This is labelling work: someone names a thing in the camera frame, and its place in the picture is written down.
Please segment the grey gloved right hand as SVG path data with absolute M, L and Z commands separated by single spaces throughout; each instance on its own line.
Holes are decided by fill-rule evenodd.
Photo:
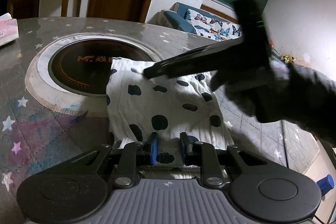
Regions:
M 335 145 L 335 81 L 297 64 L 270 67 L 258 78 L 242 68 L 221 71 L 212 85 L 224 85 L 227 98 L 260 123 L 286 120 Z

